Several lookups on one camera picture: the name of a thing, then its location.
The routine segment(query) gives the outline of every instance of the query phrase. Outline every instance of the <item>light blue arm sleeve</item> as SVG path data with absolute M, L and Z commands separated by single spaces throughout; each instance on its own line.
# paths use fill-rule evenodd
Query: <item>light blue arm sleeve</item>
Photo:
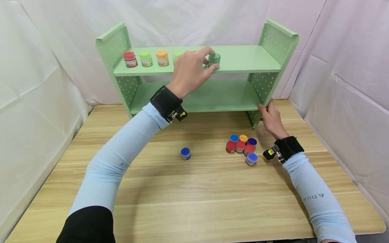
M 338 200 L 328 188 L 303 152 L 295 154 L 283 167 L 300 195 L 314 227 L 317 242 L 334 240 L 356 243 L 346 215 Z
M 119 184 L 127 168 L 154 134 L 168 124 L 151 103 L 143 107 L 88 164 L 69 215 L 88 206 L 103 206 L 113 212 Z

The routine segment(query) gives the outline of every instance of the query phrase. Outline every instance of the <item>green shelf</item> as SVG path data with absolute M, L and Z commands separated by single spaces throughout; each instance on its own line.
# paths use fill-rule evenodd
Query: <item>green shelf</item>
M 130 107 L 137 114 L 150 97 L 169 82 L 141 83 Z M 182 107 L 186 112 L 258 110 L 259 97 L 247 80 L 208 81 L 185 97 Z
M 299 36 L 272 20 L 267 20 L 258 45 L 212 46 L 221 55 L 215 73 L 249 73 L 247 80 L 207 81 L 185 97 L 182 106 L 188 112 L 245 111 L 255 128 L 261 118 L 259 102 L 267 105 L 299 42 Z M 132 47 L 124 23 L 119 23 L 96 39 L 96 47 L 128 113 L 134 116 L 153 94 L 168 82 L 142 82 L 142 76 L 171 75 L 174 51 L 197 51 L 195 47 Z M 158 66 L 155 53 L 168 51 L 170 64 Z M 133 51 L 138 66 L 127 68 L 125 51 Z M 142 67 L 139 52 L 150 51 L 154 65 Z
M 216 53 L 221 55 L 220 68 L 214 73 L 256 73 L 256 72 L 279 72 L 280 64 L 265 51 L 260 45 L 226 45 L 211 46 Z M 173 74 L 173 52 L 174 51 L 198 51 L 203 46 L 194 47 L 145 47 L 130 48 L 137 56 L 138 66 L 133 68 L 126 67 L 123 58 L 120 59 L 114 68 L 114 76 L 143 76 L 143 75 L 171 75 Z M 164 49 L 168 52 L 169 65 L 158 66 L 155 53 Z M 153 65 L 143 67 L 140 64 L 139 53 L 141 51 L 150 51 L 153 59 Z

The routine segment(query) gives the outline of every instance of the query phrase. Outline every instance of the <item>white fabric curtain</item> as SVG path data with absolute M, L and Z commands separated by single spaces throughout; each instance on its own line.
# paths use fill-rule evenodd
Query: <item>white fabric curtain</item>
M 131 44 L 143 46 L 256 45 L 272 18 L 300 34 L 300 43 L 275 98 L 288 98 L 292 71 L 325 0 L 21 0 L 40 33 L 86 101 L 120 103 L 95 48 L 95 39 L 125 22 Z M 146 77 L 146 82 L 170 77 Z M 213 79 L 246 79 L 247 74 Z
M 388 225 L 389 2 L 327 1 L 301 62 L 290 100 Z
M 19 1 L 0 0 L 0 242 L 89 107 Z

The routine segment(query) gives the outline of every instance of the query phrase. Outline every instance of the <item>hand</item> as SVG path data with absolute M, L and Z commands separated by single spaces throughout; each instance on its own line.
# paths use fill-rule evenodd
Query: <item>hand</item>
M 258 109 L 262 113 L 265 129 L 273 135 L 276 140 L 289 137 L 289 134 L 282 124 L 280 112 L 275 107 L 273 99 L 270 99 L 267 110 L 262 104 L 258 104 Z
M 215 55 L 209 46 L 199 51 L 186 51 L 175 61 L 173 79 L 166 87 L 180 99 L 200 87 L 217 68 L 217 65 L 211 65 L 203 69 L 203 64 L 208 64 L 205 57 L 209 54 Z

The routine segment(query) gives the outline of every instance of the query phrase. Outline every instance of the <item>light green paint jar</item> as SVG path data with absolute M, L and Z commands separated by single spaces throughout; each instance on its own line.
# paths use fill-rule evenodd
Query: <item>light green paint jar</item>
M 152 58 L 149 51 L 141 51 L 139 53 L 139 58 L 142 66 L 152 66 Z
M 208 55 L 208 68 L 212 65 L 216 64 L 217 68 L 219 69 L 220 67 L 220 54 L 215 54 L 214 56 Z
M 175 61 L 183 54 L 182 51 L 175 51 L 173 52 L 173 64 L 175 63 Z

